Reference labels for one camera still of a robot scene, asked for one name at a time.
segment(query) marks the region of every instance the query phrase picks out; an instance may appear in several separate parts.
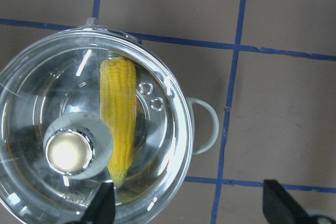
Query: glass lid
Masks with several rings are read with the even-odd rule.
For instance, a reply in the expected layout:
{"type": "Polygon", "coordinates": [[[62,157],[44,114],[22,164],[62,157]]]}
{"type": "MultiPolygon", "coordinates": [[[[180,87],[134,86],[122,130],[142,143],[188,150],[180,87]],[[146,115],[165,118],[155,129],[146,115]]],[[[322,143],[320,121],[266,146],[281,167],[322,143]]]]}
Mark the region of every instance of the glass lid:
{"type": "Polygon", "coordinates": [[[148,222],[180,187],[192,130],[171,72],[130,35],[99,27],[62,31],[0,73],[0,198],[22,222],[80,220],[100,185],[113,181],[107,163],[115,136],[101,116],[100,87],[102,63],[113,59],[130,61],[136,73],[132,163],[114,188],[114,223],[148,222]]]}

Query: metal knob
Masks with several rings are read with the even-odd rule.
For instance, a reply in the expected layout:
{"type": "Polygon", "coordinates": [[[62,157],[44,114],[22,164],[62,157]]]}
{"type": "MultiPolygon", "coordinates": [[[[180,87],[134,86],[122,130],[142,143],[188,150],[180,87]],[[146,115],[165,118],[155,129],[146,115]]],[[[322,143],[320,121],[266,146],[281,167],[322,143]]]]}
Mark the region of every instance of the metal knob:
{"type": "Polygon", "coordinates": [[[113,137],[98,116],[66,113],[50,124],[43,147],[51,169],[71,179],[86,179],[106,169],[113,151],[113,137]]]}
{"type": "Polygon", "coordinates": [[[61,174],[82,172],[93,158],[90,138],[79,129],[62,129],[48,141],[46,158],[50,167],[61,174]]]}

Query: pot handle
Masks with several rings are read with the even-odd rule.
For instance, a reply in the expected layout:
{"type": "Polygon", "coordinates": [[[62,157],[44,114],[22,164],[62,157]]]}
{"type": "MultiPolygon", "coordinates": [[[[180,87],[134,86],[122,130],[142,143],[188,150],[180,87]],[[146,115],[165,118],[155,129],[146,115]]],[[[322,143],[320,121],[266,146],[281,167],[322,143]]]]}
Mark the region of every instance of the pot handle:
{"type": "Polygon", "coordinates": [[[124,33],[123,31],[112,30],[112,29],[109,29],[108,26],[98,25],[97,23],[98,23],[98,20],[96,18],[91,17],[91,18],[88,18],[86,20],[85,25],[80,26],[80,27],[81,28],[93,28],[93,29],[99,30],[99,31],[106,31],[110,34],[119,35],[119,36],[122,36],[122,37],[124,37],[128,40],[133,41],[133,42],[142,44],[141,39],[139,39],[138,37],[136,37],[134,35],[124,33]]]}
{"type": "Polygon", "coordinates": [[[213,122],[213,128],[212,128],[212,134],[209,138],[209,140],[203,144],[202,146],[198,148],[193,148],[193,155],[197,155],[203,152],[206,152],[208,149],[210,149],[216,142],[218,134],[219,134],[219,121],[218,121],[218,116],[216,111],[214,110],[213,107],[211,107],[208,103],[199,100],[194,97],[186,97],[186,102],[189,108],[189,113],[191,117],[191,124],[193,128],[193,136],[195,135],[195,117],[194,117],[194,110],[193,110],[193,104],[197,103],[201,105],[203,108],[205,108],[209,113],[212,118],[213,122]]]}

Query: yellow corn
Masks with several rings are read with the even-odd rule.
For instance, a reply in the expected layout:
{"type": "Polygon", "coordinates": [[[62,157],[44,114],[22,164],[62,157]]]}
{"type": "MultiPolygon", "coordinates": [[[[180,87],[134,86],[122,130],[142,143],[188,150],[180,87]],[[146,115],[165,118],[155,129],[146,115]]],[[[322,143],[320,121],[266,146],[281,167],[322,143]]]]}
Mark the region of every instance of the yellow corn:
{"type": "Polygon", "coordinates": [[[100,116],[113,135],[113,154],[108,169],[114,185],[123,184],[133,161],[137,107],[134,64],[121,57],[100,66],[100,116]]]}

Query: stainless steel pot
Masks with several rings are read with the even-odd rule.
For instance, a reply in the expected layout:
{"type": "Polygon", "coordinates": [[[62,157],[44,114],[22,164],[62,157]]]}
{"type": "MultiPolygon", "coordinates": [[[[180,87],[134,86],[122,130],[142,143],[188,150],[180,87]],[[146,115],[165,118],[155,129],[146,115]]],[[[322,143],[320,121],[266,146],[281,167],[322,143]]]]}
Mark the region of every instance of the stainless steel pot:
{"type": "Polygon", "coordinates": [[[216,141],[218,118],[210,105],[184,97],[166,65],[137,38],[90,18],[83,27],[29,46],[0,73],[0,198],[23,223],[79,220],[101,183],[111,182],[105,167],[113,142],[99,118],[99,66],[112,57],[130,59],[138,81],[135,156],[124,185],[115,189],[114,223],[150,221],[181,186],[192,153],[216,141]],[[197,150],[194,103],[207,109],[214,122],[211,138],[197,150]],[[74,174],[55,168],[46,151],[48,140],[64,129],[74,141],[88,139],[82,147],[89,154],[91,145],[97,151],[74,174]]]}

